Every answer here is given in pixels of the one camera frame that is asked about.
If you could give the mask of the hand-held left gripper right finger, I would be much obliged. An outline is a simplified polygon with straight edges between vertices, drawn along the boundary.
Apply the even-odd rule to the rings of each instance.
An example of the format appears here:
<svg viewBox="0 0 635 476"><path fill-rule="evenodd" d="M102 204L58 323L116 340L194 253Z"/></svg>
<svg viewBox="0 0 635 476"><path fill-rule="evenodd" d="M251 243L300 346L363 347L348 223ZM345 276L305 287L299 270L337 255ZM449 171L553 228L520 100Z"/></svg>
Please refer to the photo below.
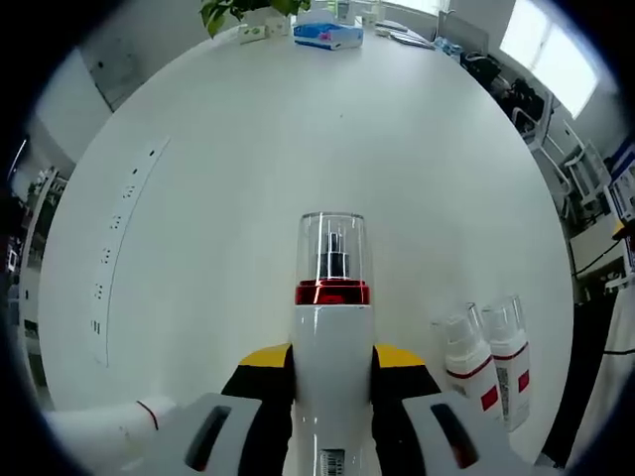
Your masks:
<svg viewBox="0 0 635 476"><path fill-rule="evenodd" d="M443 393L418 355L373 346L372 437L383 475L505 475L502 430L470 401Z"/></svg>

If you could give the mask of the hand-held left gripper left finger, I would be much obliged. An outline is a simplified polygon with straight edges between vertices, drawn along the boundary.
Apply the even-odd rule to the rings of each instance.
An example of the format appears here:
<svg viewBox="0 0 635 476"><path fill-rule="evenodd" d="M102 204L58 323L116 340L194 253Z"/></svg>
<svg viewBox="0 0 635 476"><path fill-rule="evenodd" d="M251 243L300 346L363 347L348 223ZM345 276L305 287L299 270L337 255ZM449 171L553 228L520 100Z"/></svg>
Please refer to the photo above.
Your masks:
<svg viewBox="0 0 635 476"><path fill-rule="evenodd" d="M281 475L292 436L293 346L244 357L218 394L184 408L171 427L173 475Z"/></svg>

